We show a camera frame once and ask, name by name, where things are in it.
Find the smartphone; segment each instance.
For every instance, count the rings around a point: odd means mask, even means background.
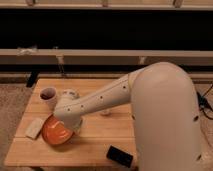
[[[133,156],[114,146],[110,146],[106,157],[128,168],[131,167]]]

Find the bowl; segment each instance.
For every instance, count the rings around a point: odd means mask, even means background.
[[[60,145],[67,142],[74,132],[51,115],[44,122],[41,133],[44,141],[49,145]]]

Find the cup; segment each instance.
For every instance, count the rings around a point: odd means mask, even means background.
[[[41,90],[40,98],[47,104],[50,110],[54,110],[57,103],[57,92],[54,87],[47,87]]]

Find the beige carpet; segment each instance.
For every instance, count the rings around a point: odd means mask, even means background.
[[[204,92],[209,85],[196,85],[199,92]],[[17,125],[25,110],[33,88],[25,84],[0,84],[0,171],[31,171],[27,167],[5,167],[3,161],[10,147]],[[213,90],[207,96],[213,106]],[[205,171],[213,170],[213,121],[201,117],[203,165]],[[48,171],[115,171],[112,168],[44,168]]]

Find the wooden table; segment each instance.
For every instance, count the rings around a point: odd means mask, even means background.
[[[25,130],[35,118],[47,118],[52,112],[39,98],[39,92],[54,86],[58,93],[64,89],[77,90],[80,96],[97,90],[110,83],[112,79],[40,79],[22,120],[14,136],[12,145],[5,159],[6,166],[112,166],[119,164],[106,158],[110,145],[116,146],[134,156],[136,166],[134,132],[130,105],[111,109],[110,116],[101,116],[96,112],[83,117],[81,133],[60,146],[51,147],[41,135],[37,140],[25,137]]]

